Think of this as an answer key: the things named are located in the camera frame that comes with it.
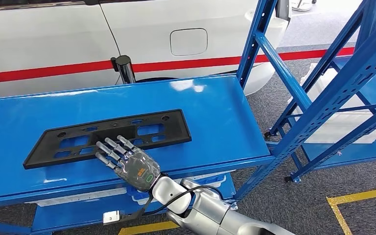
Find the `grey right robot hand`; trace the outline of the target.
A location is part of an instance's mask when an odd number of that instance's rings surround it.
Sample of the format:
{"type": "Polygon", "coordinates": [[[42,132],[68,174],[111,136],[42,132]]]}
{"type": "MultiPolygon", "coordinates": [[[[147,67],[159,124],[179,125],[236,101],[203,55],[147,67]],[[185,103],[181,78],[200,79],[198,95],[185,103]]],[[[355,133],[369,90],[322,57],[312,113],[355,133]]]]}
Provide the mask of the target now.
{"type": "Polygon", "coordinates": [[[161,177],[159,164],[128,139],[118,135],[117,141],[97,141],[95,156],[113,172],[139,191],[149,191],[161,177]]]}

